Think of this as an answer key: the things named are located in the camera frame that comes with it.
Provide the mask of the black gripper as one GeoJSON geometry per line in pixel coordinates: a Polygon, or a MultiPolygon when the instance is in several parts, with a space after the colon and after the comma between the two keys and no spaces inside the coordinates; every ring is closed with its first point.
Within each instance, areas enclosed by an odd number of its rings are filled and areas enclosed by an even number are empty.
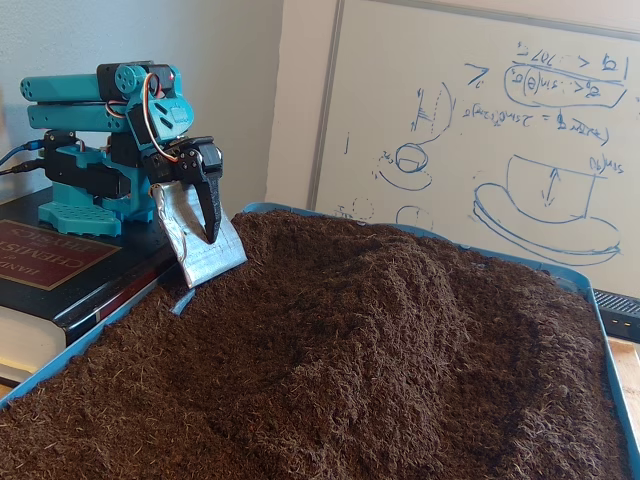
{"type": "Polygon", "coordinates": [[[171,142],[165,153],[157,151],[141,157],[152,184],[182,181],[195,187],[209,244],[216,241],[221,223],[219,181],[223,175],[223,156],[211,136],[183,138],[171,142]]]}

